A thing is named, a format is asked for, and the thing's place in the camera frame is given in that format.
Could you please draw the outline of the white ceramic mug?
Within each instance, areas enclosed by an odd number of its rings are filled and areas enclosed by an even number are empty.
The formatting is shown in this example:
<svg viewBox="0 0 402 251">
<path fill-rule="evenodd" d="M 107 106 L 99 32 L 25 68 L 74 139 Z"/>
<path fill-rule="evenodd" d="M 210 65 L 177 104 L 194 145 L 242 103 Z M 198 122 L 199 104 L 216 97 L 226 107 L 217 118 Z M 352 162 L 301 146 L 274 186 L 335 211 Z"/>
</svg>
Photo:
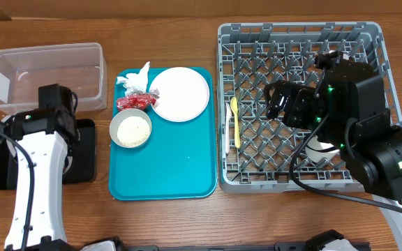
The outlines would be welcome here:
<svg viewBox="0 0 402 251">
<path fill-rule="evenodd" d="M 305 152 L 310 160 L 320 162 L 322 159 L 331 160 L 338 153 L 338 149 L 332 144 L 319 142 L 318 137 L 314 136 L 306 145 Z"/>
</svg>

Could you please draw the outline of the yellow plastic spoon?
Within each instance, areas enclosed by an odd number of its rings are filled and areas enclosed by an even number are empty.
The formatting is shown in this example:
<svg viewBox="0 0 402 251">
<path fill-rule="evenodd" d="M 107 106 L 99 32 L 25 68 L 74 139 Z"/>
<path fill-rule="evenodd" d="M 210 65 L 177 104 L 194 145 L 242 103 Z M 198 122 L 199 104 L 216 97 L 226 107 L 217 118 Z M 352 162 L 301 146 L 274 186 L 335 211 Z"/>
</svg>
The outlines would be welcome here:
<svg viewBox="0 0 402 251">
<path fill-rule="evenodd" d="M 239 106 L 236 97 L 233 97 L 230 100 L 230 107 L 234 116 L 234 145 L 237 149 L 239 149 L 241 146 L 240 134 L 239 134 L 239 117 L 238 117 Z"/>
</svg>

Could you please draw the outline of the pale pink plastic fork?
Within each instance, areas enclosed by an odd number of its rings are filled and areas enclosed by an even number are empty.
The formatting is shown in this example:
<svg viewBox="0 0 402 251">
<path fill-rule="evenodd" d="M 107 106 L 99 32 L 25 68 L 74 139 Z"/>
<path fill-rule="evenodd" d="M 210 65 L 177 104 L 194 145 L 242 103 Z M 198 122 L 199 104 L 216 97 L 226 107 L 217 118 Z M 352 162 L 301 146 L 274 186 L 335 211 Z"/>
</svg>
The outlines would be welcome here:
<svg viewBox="0 0 402 251">
<path fill-rule="evenodd" d="M 230 119 L 232 118 L 232 111 L 230 104 L 225 104 L 225 153 L 230 152 Z"/>
</svg>

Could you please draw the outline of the grey round plate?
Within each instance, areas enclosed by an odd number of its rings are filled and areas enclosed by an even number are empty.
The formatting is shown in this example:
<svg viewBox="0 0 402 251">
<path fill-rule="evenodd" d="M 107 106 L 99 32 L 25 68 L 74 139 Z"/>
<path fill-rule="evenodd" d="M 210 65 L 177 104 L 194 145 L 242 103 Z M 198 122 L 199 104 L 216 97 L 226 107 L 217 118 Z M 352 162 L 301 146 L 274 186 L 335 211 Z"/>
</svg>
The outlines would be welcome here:
<svg viewBox="0 0 402 251">
<path fill-rule="evenodd" d="M 63 174 L 65 174 L 72 166 L 73 157 L 67 156 L 64 163 Z"/>
</svg>

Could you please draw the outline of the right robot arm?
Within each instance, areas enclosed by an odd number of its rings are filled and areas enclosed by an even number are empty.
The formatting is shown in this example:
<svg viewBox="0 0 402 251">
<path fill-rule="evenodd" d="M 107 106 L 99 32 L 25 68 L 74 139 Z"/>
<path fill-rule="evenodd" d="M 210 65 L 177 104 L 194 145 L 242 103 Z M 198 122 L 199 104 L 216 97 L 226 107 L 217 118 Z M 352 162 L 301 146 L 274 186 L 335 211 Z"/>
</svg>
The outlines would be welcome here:
<svg viewBox="0 0 402 251">
<path fill-rule="evenodd" d="M 314 64 L 322 77 L 313 87 L 285 80 L 266 85 L 267 118 L 308 130 L 295 158 L 310 139 L 339 151 L 351 176 L 371 194 L 358 202 L 382 211 L 402 250 L 402 127 L 390 121 L 383 78 L 345 52 L 317 54 Z"/>
</svg>

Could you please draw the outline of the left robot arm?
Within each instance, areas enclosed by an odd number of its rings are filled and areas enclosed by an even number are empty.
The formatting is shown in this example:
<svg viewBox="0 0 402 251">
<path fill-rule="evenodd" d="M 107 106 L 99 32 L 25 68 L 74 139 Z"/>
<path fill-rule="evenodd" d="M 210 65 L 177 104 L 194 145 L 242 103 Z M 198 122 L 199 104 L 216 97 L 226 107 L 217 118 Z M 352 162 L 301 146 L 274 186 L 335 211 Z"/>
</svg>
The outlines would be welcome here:
<svg viewBox="0 0 402 251">
<path fill-rule="evenodd" d="M 65 161 L 80 140 L 72 91 L 58 84 L 38 90 L 38 108 L 0 121 L 0 139 L 17 158 L 15 209 L 5 250 L 66 240 L 62 217 Z"/>
</svg>

